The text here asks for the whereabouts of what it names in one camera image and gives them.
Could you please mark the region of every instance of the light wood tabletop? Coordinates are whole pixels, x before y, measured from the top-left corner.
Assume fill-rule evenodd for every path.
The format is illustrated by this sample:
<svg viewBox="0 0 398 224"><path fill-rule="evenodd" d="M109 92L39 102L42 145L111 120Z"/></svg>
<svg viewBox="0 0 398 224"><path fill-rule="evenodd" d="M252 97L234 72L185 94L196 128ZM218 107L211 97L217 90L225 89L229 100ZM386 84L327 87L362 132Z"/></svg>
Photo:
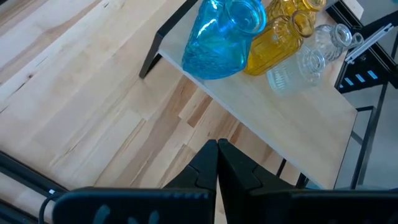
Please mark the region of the light wood tabletop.
<svg viewBox="0 0 398 224"><path fill-rule="evenodd" d="M341 59L328 67L320 86L283 98L272 91L265 75L239 72L220 80L194 77L183 71L181 62L201 2L166 35L159 53L310 180L332 189L357 114L330 84L340 71ZM318 14L317 24L324 23L334 23L325 11Z"/></svg>

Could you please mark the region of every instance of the hardwood floor plank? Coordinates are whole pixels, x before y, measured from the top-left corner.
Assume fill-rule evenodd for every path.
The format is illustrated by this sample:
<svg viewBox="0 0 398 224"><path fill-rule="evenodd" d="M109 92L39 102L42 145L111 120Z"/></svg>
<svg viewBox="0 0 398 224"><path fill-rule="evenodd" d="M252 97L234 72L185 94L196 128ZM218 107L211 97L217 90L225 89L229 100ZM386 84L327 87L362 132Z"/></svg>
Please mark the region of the hardwood floor plank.
<svg viewBox="0 0 398 224"><path fill-rule="evenodd" d="M94 185L97 178L123 145L129 134L140 124L141 117L126 111L114 126L109 128L96 146L82 159L80 165L71 173L69 181L76 186Z"/></svg>
<svg viewBox="0 0 398 224"><path fill-rule="evenodd" d="M166 8L171 14L173 12L173 7L178 7L178 2L170 4L168 8ZM90 16L88 16L90 19L95 17L98 12L95 12L97 10L97 7L94 8L93 10L90 11ZM106 17L107 12L102 12L101 15L104 15ZM159 24L162 22L163 17L166 17L167 13L157 15L153 19L149 19L147 22L158 22ZM101 65L101 61L98 61L95 57L91 57L92 55L101 55L95 53L96 49L97 51L103 51L103 46L100 48L95 47L93 45L94 43L92 42L90 47L84 49L86 47L85 44L87 44L87 40L89 37L91 37L90 32L96 32L97 27L95 26L96 23L91 23L89 19L84 17L81 19L79 22L83 23L89 23L91 29L86 29L86 37L79 39L78 43L74 43L73 41L69 42L69 44L73 47L70 49L66 48L63 45L56 44L56 46L51 46L51 51L54 51L58 55L52 57L48 57L48 54L50 54L47 51L43 51L42 54L47 54L45 58L49 58L48 60L45 61L45 63L40 63L39 66L36 67L37 64L30 63L28 66L24 67L20 72L22 73L28 73L31 74L33 70L38 70L41 69L39 75L37 72L35 73L34 77L30 79L29 83L26 83L23 88L18 90L19 93L13 93L12 99L9 99L8 103L3 104L2 106L7 108L6 110L3 111L1 118L4 118L3 123L0 125L5 125L5 126L12 126L12 127L21 127L21 129L12 129L12 131L4 132L2 136L2 142L5 145L6 148L10 149L10 152L14 152L15 149L19 149L20 145L17 143L19 141L13 141L13 136L14 133L18 133L19 135L22 134L25 138L31 138L32 133L35 131L35 129L38 126L44 125L49 118L53 116L54 113L56 113L59 110L62 110L62 106L65 102L68 101L69 97L71 97L79 88L80 84L83 84L88 80L90 80L90 74L93 74L95 70L87 70L84 69L85 67L89 67L90 63L87 63L88 58L90 58L90 61L93 61L93 63L97 65ZM74 33L79 34L79 28L82 24L76 24L73 26ZM152 35L155 32L154 27L143 27L142 29L137 30L139 34L145 34L145 33L152 33ZM65 37L65 35L62 35L58 40L62 39ZM135 71L130 71L131 75L137 74L139 71L139 67L142 65L142 61L144 58L144 55L141 54L135 54L134 52L137 52L136 47L141 47L145 43L145 40L147 37L141 36L141 35L135 35L134 37L131 37L128 40L128 43L123 45L118 52L116 52L115 55L111 55L112 58L117 60L117 64L114 64L110 68L134 68ZM115 39L109 39L109 42L114 42ZM84 58L84 56L76 57L77 55L80 55L79 52L81 52L82 48L84 49L82 55L86 55L87 57ZM109 57L109 51L110 48L107 48L107 51L104 52L103 55L107 55ZM65 72L60 72L62 71L61 68L63 67L68 67L69 69L66 69L67 71ZM117 70L112 70L108 72L108 76L114 75ZM15 80L10 80L10 85L14 85L14 81L18 81L20 78L17 78L19 76L19 73L15 74L13 78L16 78ZM60 80L58 83L54 81L54 76L57 76L57 78ZM7 92L10 92L12 89L11 86L2 86L0 88L0 92L4 91L3 93L4 98L8 98Z"/></svg>
<svg viewBox="0 0 398 224"><path fill-rule="evenodd" d="M165 101L166 96L173 92L177 84L181 82L181 79L182 74L168 61L161 59L144 80L138 80L131 88L135 94L132 99L132 109L144 119L150 119L159 110L159 105ZM192 91L197 89L186 78L183 81L189 84Z"/></svg>
<svg viewBox="0 0 398 224"><path fill-rule="evenodd" d="M163 110L167 107L168 102L171 99L171 90L168 95L165 96L165 100L161 102L157 111L150 117L147 121L142 123L142 126L137 130L136 135L126 146L124 150L119 150L113 157L112 161L108 164L107 168L102 172L98 180L96 181L97 186L102 187L126 187L129 186L129 179L120 179L119 176L129 165L130 161L138 153L140 148L147 141L149 135L151 134L155 123L163 115Z"/></svg>
<svg viewBox="0 0 398 224"><path fill-rule="evenodd" d="M74 8L76 10L76 14L71 17L71 18L65 18L65 22L62 24L54 24L54 27L51 27L47 30L45 30L43 33L39 34L36 39L31 40L31 42L27 43L26 46L22 46L23 49L15 55L13 58L8 59L8 62L5 63L0 67L0 83L5 83L9 78L11 78L16 72L18 72L21 68L23 68L25 65L27 65L33 58L38 56L39 53L41 53L44 49L46 49L50 44L52 44L55 40L57 40L62 34L64 34L71 26L73 26L78 20L80 20L83 16L85 16L88 12L90 12L98 3L100 3L101 0L95 0L91 2L89 5L85 5L83 1L79 1L83 3L82 9L79 9L79 5L74 2L71 6L65 6L65 7L70 7ZM34 20L32 18L29 18L29 22L33 23ZM40 32L39 30L32 30L31 32L37 33ZM21 40L18 38L26 37L26 34L16 34L17 38L14 36L12 37L4 37L4 38L9 38L12 40L12 43L8 42L3 42L4 44L7 45L12 45L14 49L18 49L19 47L15 47L15 43L18 42L20 43Z"/></svg>
<svg viewBox="0 0 398 224"><path fill-rule="evenodd" d="M35 12L48 0L7 0L0 6L0 36Z"/></svg>
<svg viewBox="0 0 398 224"><path fill-rule="evenodd" d="M191 127L195 127L213 99L203 90L197 89L179 114Z"/></svg>
<svg viewBox="0 0 398 224"><path fill-rule="evenodd" d="M256 134L239 123L231 137L231 143L258 164L265 166L273 150Z"/></svg>
<svg viewBox="0 0 398 224"><path fill-rule="evenodd" d="M195 155L195 151L189 148L186 144L183 144L167 170L164 172L163 177L159 181L159 187L164 187L174 179L174 177L176 177L185 168L185 166L189 164Z"/></svg>
<svg viewBox="0 0 398 224"><path fill-rule="evenodd" d="M119 180L130 180L130 186L139 187L143 174L145 174L181 121L178 114L195 92L196 88L193 87L186 78L180 79L145 143L119 176Z"/></svg>
<svg viewBox="0 0 398 224"><path fill-rule="evenodd" d="M140 171L139 176L135 180L139 184L139 188L159 188L162 186L162 178L167 169L171 166L181 148L186 146L185 144L192 137L192 134L193 128L186 122L180 121L164 147L156 155L152 163L149 164L148 169Z"/></svg>
<svg viewBox="0 0 398 224"><path fill-rule="evenodd" d="M195 133L189 141L188 146L197 152L209 139L228 139L237 125L237 120L232 115L217 102L211 101L207 110L195 126Z"/></svg>

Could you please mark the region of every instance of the glass bottle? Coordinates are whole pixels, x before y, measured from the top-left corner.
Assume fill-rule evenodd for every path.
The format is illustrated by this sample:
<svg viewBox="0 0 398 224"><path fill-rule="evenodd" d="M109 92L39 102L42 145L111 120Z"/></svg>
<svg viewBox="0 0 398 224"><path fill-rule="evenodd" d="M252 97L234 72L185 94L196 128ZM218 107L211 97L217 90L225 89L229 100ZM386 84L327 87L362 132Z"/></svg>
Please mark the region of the glass bottle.
<svg viewBox="0 0 398 224"><path fill-rule="evenodd" d="M272 0L267 6L267 19L271 21L278 16L292 16L295 11L301 10L308 13L313 24L317 12L326 5L326 0Z"/></svg>
<svg viewBox="0 0 398 224"><path fill-rule="evenodd" d="M264 74L298 51L303 38L312 32L313 24L306 12L296 11L292 17L277 17L253 40L244 71L249 75Z"/></svg>
<svg viewBox="0 0 398 224"><path fill-rule="evenodd" d="M280 96L287 96L316 86L325 69L325 59L319 50L302 48L267 72L271 88Z"/></svg>
<svg viewBox="0 0 398 224"><path fill-rule="evenodd" d="M266 26L258 0L203 0L182 58L196 77L217 79L241 71L253 37Z"/></svg>
<svg viewBox="0 0 398 224"><path fill-rule="evenodd" d="M311 49L318 49L324 56L326 63L336 60L345 50L362 43L362 35L359 33L351 35L348 27L343 24L320 25L315 28L314 34L304 42Z"/></svg>

